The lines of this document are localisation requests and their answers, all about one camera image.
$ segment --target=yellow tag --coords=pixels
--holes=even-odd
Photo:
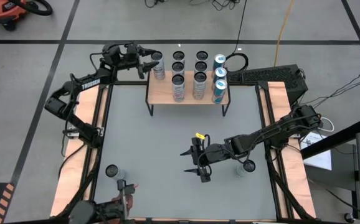
[[[203,134],[196,133],[195,136],[199,139],[205,140],[205,136]]]

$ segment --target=red vacuum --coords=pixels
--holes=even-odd
[[[12,31],[16,28],[16,22],[22,19],[26,12],[31,12],[40,16],[49,16],[53,13],[50,4],[45,0],[36,0],[41,3],[46,10],[39,10],[38,5],[33,1],[26,0],[0,0],[0,24],[6,30]]]

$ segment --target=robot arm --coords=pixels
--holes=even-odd
[[[73,124],[79,131],[79,139],[90,147],[99,147],[102,138],[97,127],[84,123],[73,113],[79,93],[96,85],[114,84],[118,80],[118,71],[124,69],[137,68],[139,77],[144,78],[144,73],[158,64],[158,62],[140,63],[140,56],[151,55],[155,50],[144,49],[134,43],[125,44],[125,48],[127,51],[122,54],[118,44],[104,46],[100,67],[94,74],[82,78],[75,78],[73,74],[70,74],[71,81],[65,82],[62,88],[53,92],[45,103],[44,108],[48,112]],[[60,100],[60,97],[66,95],[70,95],[68,103]]]
[[[192,162],[197,169],[185,170],[200,176],[202,182],[211,180],[210,173],[207,173],[206,166],[227,159],[235,159],[239,162],[241,158],[249,156],[254,147],[264,141],[268,141],[275,148],[284,147],[288,138],[293,134],[307,134],[321,125],[320,116],[316,114],[312,106],[300,106],[282,117],[276,123],[262,128],[252,134],[241,134],[224,140],[224,144],[209,144],[205,148],[204,142],[199,138],[192,138],[190,150],[181,156],[191,155]],[[252,161],[247,160],[244,165],[250,165]]]

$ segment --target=wooden shelf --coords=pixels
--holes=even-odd
[[[215,103],[212,102],[213,91],[211,73],[212,72],[207,72],[207,83],[203,99],[196,100],[192,96],[192,89],[194,88],[194,72],[185,72],[184,76],[186,79],[186,93],[184,95],[184,100],[178,103],[173,99],[172,94],[172,71],[166,71],[165,78],[163,80],[157,80],[153,72],[151,72],[151,75],[149,76],[148,103],[151,105],[215,105]],[[220,105],[227,105],[229,103],[229,95],[227,90],[225,91],[224,98]]]

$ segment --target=white paper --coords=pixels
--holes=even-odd
[[[322,140],[323,138],[326,138],[326,136],[324,135],[320,136],[319,134],[316,133],[309,133],[306,136],[306,138],[304,138],[304,140],[300,143],[300,148],[303,150],[304,148]],[[331,151],[327,150],[318,155],[305,159],[303,163],[309,166],[314,166],[326,170],[332,170]]]

